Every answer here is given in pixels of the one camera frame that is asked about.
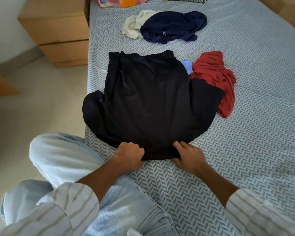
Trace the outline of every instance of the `red garment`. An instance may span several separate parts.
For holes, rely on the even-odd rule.
[[[235,103],[234,84],[236,79],[233,71],[226,69],[221,51],[206,52],[201,54],[196,63],[192,64],[191,78],[205,80],[208,84],[216,86],[225,92],[217,112],[227,118]]]

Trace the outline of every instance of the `pile of clothes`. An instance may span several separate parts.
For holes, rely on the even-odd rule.
[[[83,118],[113,147],[139,144],[145,149],[142,160],[179,158],[174,141],[189,143],[203,134],[216,112],[230,115],[235,82],[219,51],[203,53],[193,64],[169,50],[147,56],[109,53],[104,93],[86,96]]]
[[[146,41],[166,44],[175,39],[196,40],[195,33],[207,23],[206,16],[198,11],[180,13],[143,10],[138,16],[128,17],[121,31],[132,39],[142,36]]]

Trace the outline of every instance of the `white striped shirt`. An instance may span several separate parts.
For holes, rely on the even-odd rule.
[[[20,222],[0,230],[0,236],[81,236],[95,221],[99,202],[80,183],[64,183],[45,195]],[[249,190],[239,189],[226,205],[229,221],[244,235],[295,235],[295,223]],[[129,229],[127,236],[140,236]]]

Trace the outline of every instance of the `beige floor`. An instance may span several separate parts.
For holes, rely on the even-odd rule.
[[[28,157],[36,135],[61,131],[84,137],[87,66],[56,69],[41,57],[6,79],[22,94],[0,97],[0,203],[20,181],[43,179]]]

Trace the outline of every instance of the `hand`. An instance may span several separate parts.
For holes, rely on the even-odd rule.
[[[174,142],[173,146],[180,154],[180,159],[172,159],[178,168],[198,176],[208,166],[205,155],[200,148],[184,142]]]
[[[119,160],[121,168],[127,173],[131,170],[139,170],[143,165],[141,161],[144,149],[138,144],[122,142],[114,155]]]

